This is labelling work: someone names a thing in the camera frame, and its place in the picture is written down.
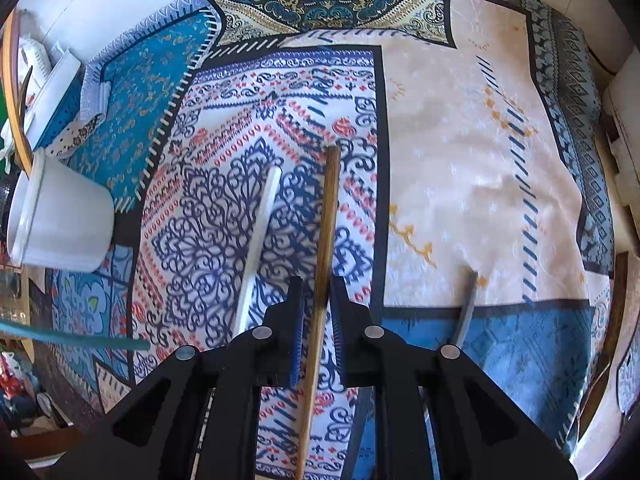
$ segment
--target silver screw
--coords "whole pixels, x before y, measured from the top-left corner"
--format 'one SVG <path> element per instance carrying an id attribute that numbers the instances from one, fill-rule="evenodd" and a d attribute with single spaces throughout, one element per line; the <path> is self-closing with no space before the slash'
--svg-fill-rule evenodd
<path id="1" fill-rule="evenodd" d="M 271 330 L 271 328 L 269 328 L 268 326 L 257 326 L 252 332 L 252 335 L 256 339 L 268 339 L 271 337 L 271 334 L 273 334 L 273 330 Z"/>
<path id="2" fill-rule="evenodd" d="M 460 357 L 460 348 L 455 345 L 444 345 L 440 349 L 442 357 L 447 359 L 457 359 Z"/>
<path id="3" fill-rule="evenodd" d="M 178 361 L 188 361 L 196 355 L 196 349 L 193 346 L 185 345 L 181 346 L 175 351 L 175 358 Z"/>
<path id="4" fill-rule="evenodd" d="M 369 339 L 380 339 L 385 335 L 385 330 L 378 325 L 369 325 L 364 329 L 364 335 Z"/>

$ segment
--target white stick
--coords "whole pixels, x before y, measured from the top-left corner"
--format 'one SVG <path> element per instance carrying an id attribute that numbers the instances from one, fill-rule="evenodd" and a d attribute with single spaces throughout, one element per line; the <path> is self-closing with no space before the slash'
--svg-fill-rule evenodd
<path id="1" fill-rule="evenodd" d="M 234 319 L 234 325 L 231 331 L 231 339 L 246 329 L 251 296 L 254 291 L 255 274 L 258 271 L 260 254 L 262 254 L 262 246 L 264 245 L 264 236 L 267 234 L 269 218 L 273 210 L 273 202 L 276 198 L 281 175 L 282 170 L 277 166 L 272 166 L 267 175 L 267 183 L 264 185 L 264 191 L 260 199 L 260 207 L 255 216 L 254 232 L 251 234 L 251 241 L 249 242 L 249 253 L 247 254 L 246 265 L 244 266 L 244 273 L 242 274 L 242 286 L 240 287 L 240 294 L 238 295 L 238 307 L 236 308 L 236 318 Z"/>

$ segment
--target white bucket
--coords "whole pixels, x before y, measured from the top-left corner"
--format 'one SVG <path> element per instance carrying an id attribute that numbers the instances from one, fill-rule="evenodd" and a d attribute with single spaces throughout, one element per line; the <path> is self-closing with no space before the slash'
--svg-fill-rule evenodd
<path id="1" fill-rule="evenodd" d="M 31 178 L 20 175 L 11 202 L 6 237 L 11 261 L 93 272 L 109 249 L 113 215 L 105 187 L 39 149 Z"/>

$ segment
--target brown wooden chopstick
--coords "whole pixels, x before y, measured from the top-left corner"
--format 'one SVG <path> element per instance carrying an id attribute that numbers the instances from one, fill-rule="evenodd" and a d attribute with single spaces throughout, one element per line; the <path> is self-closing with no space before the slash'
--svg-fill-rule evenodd
<path id="1" fill-rule="evenodd" d="M 322 196 L 322 214 L 320 217 L 320 239 L 318 241 L 318 260 L 316 262 L 316 283 L 314 286 L 314 304 L 309 330 L 309 347 L 306 357 L 306 375 L 303 390 L 304 404 L 300 440 L 298 444 L 298 464 L 296 480 L 302 480 L 305 473 L 306 456 L 309 450 L 311 422 L 316 405 L 316 389 L 324 326 L 326 325 L 326 304 L 329 298 L 329 276 L 334 257 L 335 216 L 338 209 L 338 177 L 340 175 L 340 148 L 330 146 L 326 152 L 324 170 L 324 193 Z"/>

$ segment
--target teal stick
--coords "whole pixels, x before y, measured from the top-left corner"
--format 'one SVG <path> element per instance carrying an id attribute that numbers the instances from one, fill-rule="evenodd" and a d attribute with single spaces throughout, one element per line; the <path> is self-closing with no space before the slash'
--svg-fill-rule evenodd
<path id="1" fill-rule="evenodd" d="M 44 343 L 81 346 L 84 348 L 119 348 L 122 350 L 149 350 L 151 345 L 146 339 L 103 337 L 100 335 L 80 335 L 69 332 L 43 330 L 21 323 L 0 319 L 0 331 L 19 337 L 28 337 Z"/>

